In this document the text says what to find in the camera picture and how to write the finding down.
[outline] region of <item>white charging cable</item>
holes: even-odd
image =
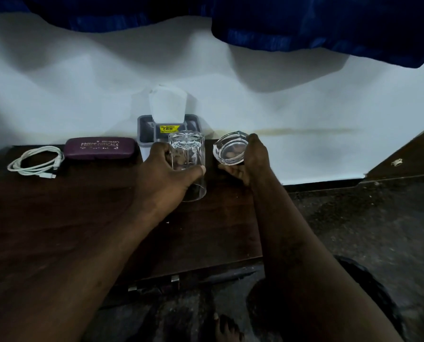
[[[22,161],[26,159],[27,157],[39,154],[44,151],[50,151],[57,153],[57,157],[53,160],[50,160],[49,162],[40,164],[38,166],[33,166],[29,168],[22,168]],[[44,177],[47,179],[54,179],[57,175],[46,173],[46,171],[50,169],[57,170],[57,168],[60,166],[60,164],[65,159],[65,156],[63,155],[63,152],[61,149],[57,148],[56,146],[42,146],[41,148],[37,149],[31,149],[22,154],[21,157],[19,157],[17,160],[12,161],[10,164],[8,164],[8,170],[9,171],[16,171],[21,175],[30,176],[30,175],[38,175],[39,177]]]

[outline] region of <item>wooden furniture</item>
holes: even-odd
[[[140,245],[118,283],[261,257],[249,190],[216,168],[206,141],[207,194],[182,203]],[[5,163],[34,148],[18,146]],[[50,159],[27,159],[32,166]],[[112,220],[133,199],[135,167],[128,160],[68,161],[55,179],[0,170],[0,294],[45,269]]]

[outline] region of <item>octagonal glass ashtray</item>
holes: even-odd
[[[248,134],[241,131],[224,135],[213,145],[213,155],[221,164],[233,166],[243,162]]]

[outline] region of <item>blue curtain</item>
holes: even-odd
[[[255,50],[323,47],[404,67],[424,63],[424,0],[0,0],[62,28],[107,32],[181,15],[212,18],[212,33]]]

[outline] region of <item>glass tumbler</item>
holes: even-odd
[[[172,169],[181,171],[191,166],[205,166],[204,135],[200,132],[183,131],[169,134]],[[204,176],[188,187],[183,201],[201,199],[206,193]]]

